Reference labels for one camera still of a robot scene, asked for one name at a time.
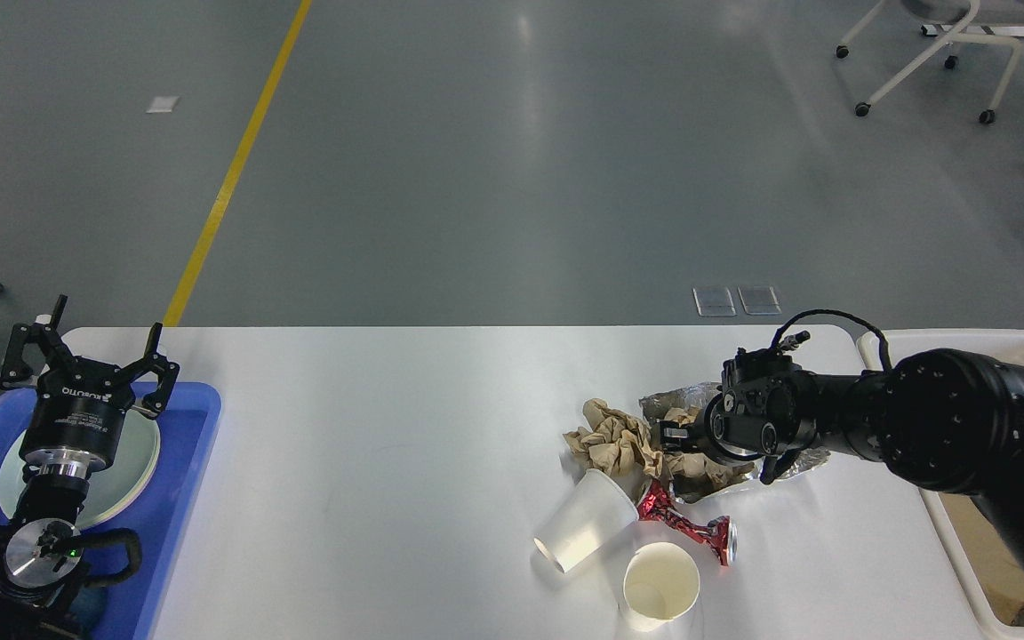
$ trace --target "white table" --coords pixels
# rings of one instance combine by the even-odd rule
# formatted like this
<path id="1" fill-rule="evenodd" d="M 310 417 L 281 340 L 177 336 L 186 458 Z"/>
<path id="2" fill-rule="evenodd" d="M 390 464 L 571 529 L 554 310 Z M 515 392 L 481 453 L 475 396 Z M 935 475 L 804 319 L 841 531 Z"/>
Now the white table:
<path id="1" fill-rule="evenodd" d="M 845 332 L 809 327 L 805 368 L 853 374 Z M 602 397 L 719 377 L 768 327 L 179 328 L 181 380 L 223 396 L 219 439 L 156 637 L 640 637 L 616 614 L 631 551 L 668 540 L 699 606 L 647 637 L 980 637 L 920 492 L 835 455 L 794 481 L 706 500 L 734 566 L 639 522 L 571 574 L 531 536 L 577 481 L 561 433 Z M 66 341 L 134 359 L 144 329 Z"/>

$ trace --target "black cable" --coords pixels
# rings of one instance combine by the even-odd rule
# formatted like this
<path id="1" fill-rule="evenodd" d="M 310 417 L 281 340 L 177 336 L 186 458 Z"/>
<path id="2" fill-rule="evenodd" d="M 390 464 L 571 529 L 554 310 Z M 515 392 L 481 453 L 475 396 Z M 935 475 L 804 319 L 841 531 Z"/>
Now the black cable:
<path id="1" fill-rule="evenodd" d="M 893 369 L 891 368 L 890 349 L 887 347 L 887 336 L 883 335 L 883 332 L 881 332 L 880 329 L 873 324 L 868 323 L 868 321 L 862 319 L 862 317 L 858 315 L 852 315 L 851 313 L 847 313 L 845 311 L 837 311 L 836 308 L 810 308 L 808 311 L 801 311 L 797 315 L 793 315 L 790 317 L 787 323 L 781 325 L 780 329 L 777 329 L 777 332 L 773 334 L 772 343 L 769 345 L 769 348 L 777 348 L 777 345 L 780 344 L 780 339 L 783 339 L 784 337 L 784 332 L 787 332 L 790 327 L 796 325 L 797 321 L 801 321 L 802 317 L 808 317 L 809 315 L 838 315 L 840 317 L 845 317 L 845 319 L 852 321 L 852 323 L 856 323 L 860 327 L 866 329 L 866 331 L 873 333 L 874 337 L 877 337 L 880 341 L 880 365 L 883 366 L 885 373 L 891 372 L 891 369 Z"/>

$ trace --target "chair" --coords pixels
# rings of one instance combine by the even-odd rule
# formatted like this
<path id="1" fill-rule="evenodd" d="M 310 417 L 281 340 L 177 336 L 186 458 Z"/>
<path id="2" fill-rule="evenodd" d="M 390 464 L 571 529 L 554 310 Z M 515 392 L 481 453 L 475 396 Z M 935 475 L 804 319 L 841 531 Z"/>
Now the chair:
<path id="1" fill-rule="evenodd" d="M 903 78 L 910 76 L 911 72 L 918 70 L 928 57 L 933 56 L 939 49 L 948 44 L 963 44 L 963 42 L 973 42 L 973 44 L 995 44 L 1011 48 L 1011 57 L 1007 63 L 1007 69 L 1002 72 L 1002 78 L 998 82 L 998 88 L 994 90 L 990 104 L 979 115 L 979 122 L 983 125 L 990 125 L 994 122 L 994 110 L 998 109 L 998 103 L 1002 100 L 1002 94 L 1007 92 L 1007 86 L 1014 69 L 1021 57 L 1021 42 L 1017 37 L 996 36 L 991 32 L 991 28 L 998 26 L 1024 25 L 1024 0 L 900 0 L 903 8 L 919 17 L 926 24 L 936 25 L 941 36 L 936 37 L 933 44 L 927 47 L 911 60 L 906 68 L 899 70 L 891 80 L 881 86 L 865 101 L 856 104 L 856 115 L 865 117 L 895 85 L 903 81 Z M 837 57 L 848 57 L 848 45 L 864 28 L 885 8 L 887 0 L 880 0 L 860 22 L 853 26 L 851 31 L 842 37 L 837 47 Z M 943 24 L 953 24 L 950 29 L 943 32 Z M 967 33 L 970 26 L 978 26 L 983 33 Z M 958 52 L 952 50 L 947 54 L 945 66 L 948 70 L 953 70 L 958 65 Z"/>

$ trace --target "white plate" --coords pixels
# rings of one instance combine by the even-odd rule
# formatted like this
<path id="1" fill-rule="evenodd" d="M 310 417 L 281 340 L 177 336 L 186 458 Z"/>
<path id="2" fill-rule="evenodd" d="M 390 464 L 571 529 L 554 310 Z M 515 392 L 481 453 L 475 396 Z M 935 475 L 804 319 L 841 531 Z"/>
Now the white plate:
<path id="1" fill-rule="evenodd" d="M 0 508 L 8 518 L 13 516 L 17 498 L 26 487 L 22 479 L 25 462 L 17 457 L 25 435 L 26 432 L 17 434 L 0 467 Z M 84 509 L 78 515 L 78 528 L 98 525 L 125 511 L 150 482 L 159 456 L 158 424 L 130 411 L 121 429 L 117 461 L 109 469 L 98 471 L 89 478 L 89 495 L 85 497 Z"/>

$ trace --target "silver metal disc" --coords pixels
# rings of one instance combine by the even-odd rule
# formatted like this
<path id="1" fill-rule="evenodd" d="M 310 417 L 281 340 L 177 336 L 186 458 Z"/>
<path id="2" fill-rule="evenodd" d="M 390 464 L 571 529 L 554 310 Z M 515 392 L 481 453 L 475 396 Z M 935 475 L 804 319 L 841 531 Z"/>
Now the silver metal disc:
<path id="1" fill-rule="evenodd" d="M 46 528 L 69 530 L 69 536 L 77 536 L 78 527 L 59 518 L 42 518 L 26 523 L 7 543 L 3 554 L 3 563 L 7 569 L 7 579 L 24 589 L 41 589 L 66 578 L 77 567 L 81 556 L 62 556 L 51 554 L 41 555 L 39 539 Z"/>

